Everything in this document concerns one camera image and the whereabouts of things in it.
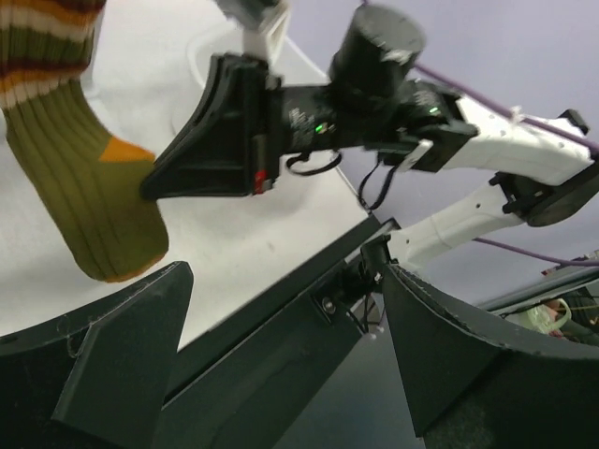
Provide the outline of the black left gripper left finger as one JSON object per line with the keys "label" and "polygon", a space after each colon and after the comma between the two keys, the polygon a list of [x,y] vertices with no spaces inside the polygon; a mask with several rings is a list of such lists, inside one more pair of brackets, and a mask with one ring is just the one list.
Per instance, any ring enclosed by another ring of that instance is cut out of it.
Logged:
{"label": "black left gripper left finger", "polygon": [[171,263],[1,339],[4,448],[149,448],[194,276]]}

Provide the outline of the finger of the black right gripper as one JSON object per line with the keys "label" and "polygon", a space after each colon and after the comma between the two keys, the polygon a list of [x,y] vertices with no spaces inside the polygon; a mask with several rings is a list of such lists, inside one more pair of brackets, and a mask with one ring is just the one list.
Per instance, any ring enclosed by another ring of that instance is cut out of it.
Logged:
{"label": "finger of the black right gripper", "polygon": [[221,54],[191,117],[156,159],[140,185],[147,200],[193,196],[248,196],[268,133],[268,64]]}

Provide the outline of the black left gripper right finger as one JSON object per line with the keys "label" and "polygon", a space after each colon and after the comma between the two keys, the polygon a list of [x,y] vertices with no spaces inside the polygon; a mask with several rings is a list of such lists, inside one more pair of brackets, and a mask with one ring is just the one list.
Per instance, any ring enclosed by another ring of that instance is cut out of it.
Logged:
{"label": "black left gripper right finger", "polygon": [[516,326],[397,265],[387,265],[382,288],[427,447],[597,447],[597,348]]}

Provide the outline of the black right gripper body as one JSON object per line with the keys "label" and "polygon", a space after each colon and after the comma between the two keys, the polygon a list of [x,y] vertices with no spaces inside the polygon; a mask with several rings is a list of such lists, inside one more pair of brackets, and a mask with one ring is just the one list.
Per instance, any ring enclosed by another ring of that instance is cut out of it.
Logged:
{"label": "black right gripper body", "polygon": [[386,98],[334,82],[284,87],[267,76],[252,94],[252,192],[268,191],[280,172],[315,176],[340,164],[341,151],[363,147],[378,163],[436,172],[476,137],[458,111],[459,95],[434,83],[408,79]]}

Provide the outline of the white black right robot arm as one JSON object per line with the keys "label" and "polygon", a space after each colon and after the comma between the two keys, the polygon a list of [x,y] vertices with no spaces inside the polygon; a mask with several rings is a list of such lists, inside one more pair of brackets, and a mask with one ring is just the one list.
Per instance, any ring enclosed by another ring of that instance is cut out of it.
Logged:
{"label": "white black right robot arm", "polygon": [[399,11],[364,3],[354,12],[321,85],[284,84],[285,1],[223,1],[242,28],[241,53],[215,54],[197,105],[140,192],[149,200],[252,196],[282,167],[314,152],[362,147],[391,172],[478,168],[492,177],[473,193],[361,248],[369,273],[396,263],[417,271],[488,233],[563,221],[598,191],[598,148],[573,111],[542,120],[505,109],[445,77],[410,70],[425,37]]}

